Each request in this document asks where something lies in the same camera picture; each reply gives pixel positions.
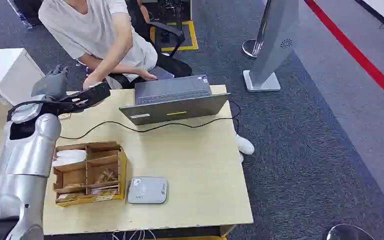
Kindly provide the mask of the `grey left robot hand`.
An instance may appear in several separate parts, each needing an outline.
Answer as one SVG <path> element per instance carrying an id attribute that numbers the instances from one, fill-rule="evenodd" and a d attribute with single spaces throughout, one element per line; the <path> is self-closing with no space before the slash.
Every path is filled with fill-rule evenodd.
<path id="1" fill-rule="evenodd" d="M 46 95 L 55 100 L 61 100 L 67 96 L 68 66 L 61 64 L 51 69 L 44 77 L 37 81 L 31 90 L 31 97 Z"/>

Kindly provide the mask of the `person's right hand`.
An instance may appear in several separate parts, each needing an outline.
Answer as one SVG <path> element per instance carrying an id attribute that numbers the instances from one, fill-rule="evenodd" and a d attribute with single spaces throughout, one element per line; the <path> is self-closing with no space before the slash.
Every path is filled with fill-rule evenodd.
<path id="1" fill-rule="evenodd" d="M 157 80 L 157 77 L 151 73 L 149 73 L 147 70 L 145 69 L 139 69 L 137 71 L 137 75 L 139 75 L 142 79 L 144 79 L 145 81 L 154 81 L 154 80 Z"/>

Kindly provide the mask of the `person's left hand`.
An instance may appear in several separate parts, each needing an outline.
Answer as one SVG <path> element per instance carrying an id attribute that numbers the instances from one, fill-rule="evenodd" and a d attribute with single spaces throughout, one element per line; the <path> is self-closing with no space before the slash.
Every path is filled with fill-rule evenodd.
<path id="1" fill-rule="evenodd" d="M 95 86 L 96 84 L 99 84 L 103 81 L 104 77 L 102 76 L 99 76 L 99 75 L 95 75 L 95 74 L 89 74 L 86 79 L 84 80 L 83 82 L 83 85 L 82 85 L 82 88 L 84 90 L 90 88 L 90 87 L 93 87 Z"/>

